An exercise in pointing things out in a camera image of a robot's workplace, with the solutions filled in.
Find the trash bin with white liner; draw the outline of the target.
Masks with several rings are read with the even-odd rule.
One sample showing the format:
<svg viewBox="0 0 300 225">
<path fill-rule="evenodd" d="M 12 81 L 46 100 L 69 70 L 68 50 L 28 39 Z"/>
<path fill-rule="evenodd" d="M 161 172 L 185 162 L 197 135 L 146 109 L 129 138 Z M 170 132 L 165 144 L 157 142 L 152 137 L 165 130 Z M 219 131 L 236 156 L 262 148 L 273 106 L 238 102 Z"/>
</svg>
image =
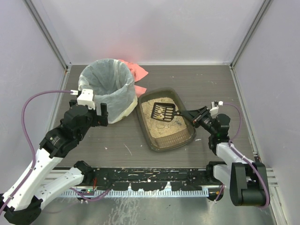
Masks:
<svg viewBox="0 0 300 225">
<path fill-rule="evenodd" d="M 135 81 L 127 65 L 116 59 L 97 60 L 81 72 L 78 90 L 91 89 L 96 108 L 107 104 L 108 123 L 127 117 L 137 106 Z"/>
</svg>

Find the black litter scoop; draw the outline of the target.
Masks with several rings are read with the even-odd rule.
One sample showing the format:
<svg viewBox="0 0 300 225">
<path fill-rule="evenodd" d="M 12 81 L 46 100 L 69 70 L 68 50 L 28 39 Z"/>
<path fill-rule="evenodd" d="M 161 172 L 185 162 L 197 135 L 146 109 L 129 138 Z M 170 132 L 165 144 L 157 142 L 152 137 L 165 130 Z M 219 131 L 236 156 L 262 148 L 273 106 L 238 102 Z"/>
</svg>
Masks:
<svg viewBox="0 0 300 225">
<path fill-rule="evenodd" d="M 183 117 L 180 111 L 176 111 L 175 104 L 155 102 L 150 117 L 162 122 L 171 122 L 175 116 Z"/>
</svg>

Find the dark translucent litter box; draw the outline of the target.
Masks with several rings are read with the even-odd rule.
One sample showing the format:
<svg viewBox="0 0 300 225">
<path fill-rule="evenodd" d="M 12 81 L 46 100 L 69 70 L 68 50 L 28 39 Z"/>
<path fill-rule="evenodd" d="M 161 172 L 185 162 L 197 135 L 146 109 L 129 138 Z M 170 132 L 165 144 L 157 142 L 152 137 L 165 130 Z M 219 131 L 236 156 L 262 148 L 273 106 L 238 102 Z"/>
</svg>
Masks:
<svg viewBox="0 0 300 225">
<path fill-rule="evenodd" d="M 196 137 L 196 130 L 185 118 L 175 117 L 170 122 L 163 122 L 150 117 L 155 102 L 175 104 L 176 110 L 186 109 L 172 88 L 147 91 L 138 98 L 137 116 L 150 149 L 162 152 L 191 143 Z"/>
</svg>

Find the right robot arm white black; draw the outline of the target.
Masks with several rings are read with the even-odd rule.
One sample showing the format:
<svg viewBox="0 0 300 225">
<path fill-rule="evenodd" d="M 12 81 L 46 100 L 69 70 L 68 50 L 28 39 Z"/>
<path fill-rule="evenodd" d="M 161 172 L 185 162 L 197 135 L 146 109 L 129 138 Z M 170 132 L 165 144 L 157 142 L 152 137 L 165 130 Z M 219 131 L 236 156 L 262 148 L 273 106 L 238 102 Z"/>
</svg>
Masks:
<svg viewBox="0 0 300 225">
<path fill-rule="evenodd" d="M 221 113 L 213 118 L 206 106 L 180 114 L 195 128 L 202 127 L 210 133 L 209 148 L 224 162 L 213 166 L 213 177 L 229 188 L 232 203 L 267 208 L 270 194 L 266 167 L 236 149 L 228 135 L 230 117 Z"/>
</svg>

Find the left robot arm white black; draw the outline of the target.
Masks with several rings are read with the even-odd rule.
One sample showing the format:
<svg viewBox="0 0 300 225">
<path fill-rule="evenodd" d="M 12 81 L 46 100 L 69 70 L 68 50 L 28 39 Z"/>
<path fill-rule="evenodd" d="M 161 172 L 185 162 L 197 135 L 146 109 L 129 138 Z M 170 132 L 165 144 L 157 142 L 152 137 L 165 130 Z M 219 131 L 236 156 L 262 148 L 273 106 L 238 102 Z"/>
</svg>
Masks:
<svg viewBox="0 0 300 225">
<path fill-rule="evenodd" d="M 94 108 L 70 101 L 70 109 L 64 113 L 60 125 L 48 131 L 40 148 L 18 181 L 0 195 L 1 211 L 5 219 L 14 225 L 30 225 L 42 209 L 65 190 L 83 184 L 91 184 L 94 170 L 84 161 L 78 161 L 56 180 L 42 185 L 47 175 L 66 155 L 77 147 L 91 127 L 107 126 L 107 105 L 101 103 L 101 114 Z"/>
</svg>

